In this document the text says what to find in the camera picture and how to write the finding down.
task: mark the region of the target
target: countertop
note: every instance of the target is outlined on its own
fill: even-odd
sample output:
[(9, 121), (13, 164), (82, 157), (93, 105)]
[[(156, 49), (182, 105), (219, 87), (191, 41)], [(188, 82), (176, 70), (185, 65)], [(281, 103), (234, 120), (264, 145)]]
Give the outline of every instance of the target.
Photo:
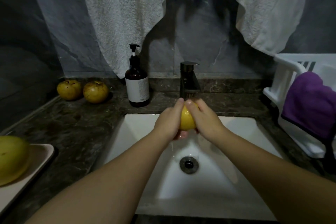
[[(159, 114), (166, 107), (173, 106), (179, 93), (167, 91), (167, 87), (160, 86), (160, 83), (162, 82), (158, 83), (157, 89), (164, 91), (152, 92), (150, 104), (146, 107), (132, 107), (128, 102), (125, 86), (109, 85), (113, 95), (103, 104), (93, 105), (86, 102), (84, 98), (75, 102), (56, 98), (31, 117), (11, 128), (11, 135), (23, 137), (29, 143), (52, 144), (57, 154), (0, 217), (0, 222), (24, 223), (57, 193), (87, 175), (123, 115), (127, 113)], [(260, 100), (260, 93), (216, 93), (216, 90), (214, 91), (215, 93), (200, 93), (198, 96), (219, 116), (255, 118), (273, 137), (290, 161), (318, 175), (323, 174), (319, 163), (305, 155), (293, 140), (275, 125), (269, 109)]]

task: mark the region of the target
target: bottle label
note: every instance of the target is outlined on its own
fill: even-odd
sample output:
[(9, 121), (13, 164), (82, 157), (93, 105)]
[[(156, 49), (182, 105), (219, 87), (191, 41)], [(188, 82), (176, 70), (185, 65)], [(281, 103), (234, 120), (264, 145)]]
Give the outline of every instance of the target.
[(144, 102), (149, 99), (148, 77), (140, 80), (126, 79), (128, 100), (134, 103)]

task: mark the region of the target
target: white sink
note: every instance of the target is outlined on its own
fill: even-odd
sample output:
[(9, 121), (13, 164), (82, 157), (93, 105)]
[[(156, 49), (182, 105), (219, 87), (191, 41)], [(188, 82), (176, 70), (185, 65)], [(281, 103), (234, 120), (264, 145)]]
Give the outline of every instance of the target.
[[(154, 127), (158, 115), (128, 114), (116, 127), (95, 169), (114, 159)], [(234, 133), (284, 158), (269, 135), (253, 118), (219, 117)], [(199, 169), (187, 175), (179, 161), (192, 156)], [(174, 215), (246, 220), (275, 220), (256, 190), (214, 145), (191, 132), (173, 141), (161, 155), (138, 205), (137, 214)]]

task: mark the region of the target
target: yellow fruit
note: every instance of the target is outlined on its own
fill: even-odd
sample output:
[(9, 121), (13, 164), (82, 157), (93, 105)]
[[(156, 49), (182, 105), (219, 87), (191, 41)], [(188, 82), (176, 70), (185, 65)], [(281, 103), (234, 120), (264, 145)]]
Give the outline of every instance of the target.
[(196, 128), (195, 121), (194, 121), (193, 117), (191, 116), (187, 107), (184, 106), (183, 109), (182, 109), (182, 113), (181, 113), (180, 129), (184, 130), (184, 131), (188, 131), (190, 129), (195, 129), (195, 128)]
[(107, 99), (109, 88), (100, 81), (88, 82), (83, 89), (85, 99), (93, 104), (98, 104)]
[(19, 178), (29, 164), (29, 143), (16, 136), (0, 136), (0, 186)]
[(66, 80), (57, 85), (57, 92), (65, 100), (76, 100), (82, 95), (82, 85), (76, 80)]

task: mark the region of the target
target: dish rack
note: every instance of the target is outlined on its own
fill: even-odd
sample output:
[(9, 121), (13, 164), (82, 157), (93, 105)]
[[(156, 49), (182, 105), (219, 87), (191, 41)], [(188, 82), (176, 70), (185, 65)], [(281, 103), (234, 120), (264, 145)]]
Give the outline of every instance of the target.
[(285, 98), (294, 79), (300, 74), (311, 71), (318, 74), (323, 85), (336, 91), (336, 53), (303, 54), (279, 53), (274, 57), (278, 63), (271, 87), (264, 88), (263, 93), (279, 109), (278, 123), (284, 131), (312, 158), (323, 158), (325, 146), (316, 138), (304, 132), (296, 125), (281, 118)]

